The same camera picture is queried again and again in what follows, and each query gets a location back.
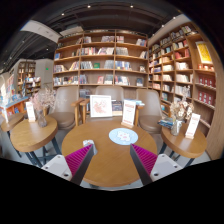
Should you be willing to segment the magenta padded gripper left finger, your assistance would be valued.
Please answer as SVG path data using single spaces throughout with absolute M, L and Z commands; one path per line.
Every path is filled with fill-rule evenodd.
M 56 155 L 42 169 L 80 185 L 93 156 L 94 147 L 90 144 L 67 156 Z

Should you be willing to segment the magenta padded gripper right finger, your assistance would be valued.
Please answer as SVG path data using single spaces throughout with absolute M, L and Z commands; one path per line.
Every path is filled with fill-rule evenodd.
M 140 146 L 131 144 L 130 155 L 143 185 L 147 185 L 182 169 L 166 154 L 156 155 Z

